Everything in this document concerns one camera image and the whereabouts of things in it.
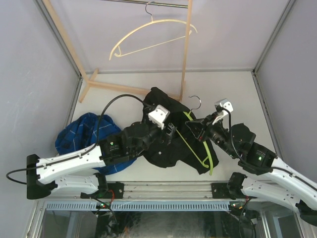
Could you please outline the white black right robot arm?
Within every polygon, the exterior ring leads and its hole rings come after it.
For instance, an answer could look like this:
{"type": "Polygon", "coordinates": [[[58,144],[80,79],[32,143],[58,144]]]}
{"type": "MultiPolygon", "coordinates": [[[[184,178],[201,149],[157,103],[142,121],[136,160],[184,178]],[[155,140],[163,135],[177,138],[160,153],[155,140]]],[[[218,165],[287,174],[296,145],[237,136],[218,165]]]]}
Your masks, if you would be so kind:
{"type": "Polygon", "coordinates": [[[287,165],[268,148],[255,142],[256,135],[242,123],[229,125],[213,122],[211,117],[186,122],[194,137],[204,142],[210,140],[250,175],[234,172],[228,183],[228,194],[233,198],[247,196],[284,206],[310,225],[317,224],[317,184],[287,165]],[[262,183],[267,178],[275,185],[262,183]]]}

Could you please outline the black button shirt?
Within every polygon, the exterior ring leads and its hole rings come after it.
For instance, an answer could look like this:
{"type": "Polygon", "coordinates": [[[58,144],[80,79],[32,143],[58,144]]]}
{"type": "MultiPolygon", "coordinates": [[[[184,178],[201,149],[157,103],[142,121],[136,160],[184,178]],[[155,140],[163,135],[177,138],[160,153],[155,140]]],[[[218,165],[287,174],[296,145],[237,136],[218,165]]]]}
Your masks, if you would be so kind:
{"type": "Polygon", "coordinates": [[[200,175],[206,172],[211,175],[219,160],[212,143],[199,142],[186,126],[185,122],[196,118],[193,112],[157,87],[151,88],[144,102],[149,105],[162,105],[168,109],[170,115],[166,122],[173,123],[177,127],[171,143],[164,145],[155,141],[143,153],[145,159],[160,168],[174,167],[178,161],[181,161],[196,169],[200,175]]]}

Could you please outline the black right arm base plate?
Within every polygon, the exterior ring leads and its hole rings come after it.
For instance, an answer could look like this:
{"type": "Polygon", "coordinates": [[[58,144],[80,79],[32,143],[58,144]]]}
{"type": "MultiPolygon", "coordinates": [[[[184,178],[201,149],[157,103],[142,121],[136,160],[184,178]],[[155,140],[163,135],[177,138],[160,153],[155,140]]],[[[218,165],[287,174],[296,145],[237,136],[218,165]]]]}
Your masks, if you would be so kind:
{"type": "Polygon", "coordinates": [[[240,199],[246,198],[245,195],[241,194],[231,194],[227,188],[227,183],[215,182],[211,184],[211,192],[213,199],[240,199]]]}

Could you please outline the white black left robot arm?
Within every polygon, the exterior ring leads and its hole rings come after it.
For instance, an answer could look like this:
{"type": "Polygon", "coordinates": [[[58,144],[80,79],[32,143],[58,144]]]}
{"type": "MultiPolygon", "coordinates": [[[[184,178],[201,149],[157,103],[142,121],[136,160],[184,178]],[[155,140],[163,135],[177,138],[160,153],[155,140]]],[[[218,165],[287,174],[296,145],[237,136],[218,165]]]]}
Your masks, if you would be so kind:
{"type": "Polygon", "coordinates": [[[156,141],[170,144],[175,131],[172,123],[160,128],[154,123],[135,122],[79,151],[52,158],[29,155],[26,162],[27,199],[45,198],[65,187],[104,198],[108,194],[105,176],[96,174],[92,178],[83,178],[73,173],[135,159],[156,141]]]}

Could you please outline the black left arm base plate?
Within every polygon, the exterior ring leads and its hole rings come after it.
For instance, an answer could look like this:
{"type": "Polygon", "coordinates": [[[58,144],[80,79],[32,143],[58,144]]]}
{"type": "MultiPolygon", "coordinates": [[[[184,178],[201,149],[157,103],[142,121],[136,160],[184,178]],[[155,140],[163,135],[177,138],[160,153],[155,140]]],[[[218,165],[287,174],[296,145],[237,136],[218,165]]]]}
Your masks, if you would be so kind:
{"type": "Polygon", "coordinates": [[[97,199],[122,199],[124,194],[124,183],[111,182],[100,185],[98,190],[92,194],[81,193],[80,198],[97,198],[97,199]]]}

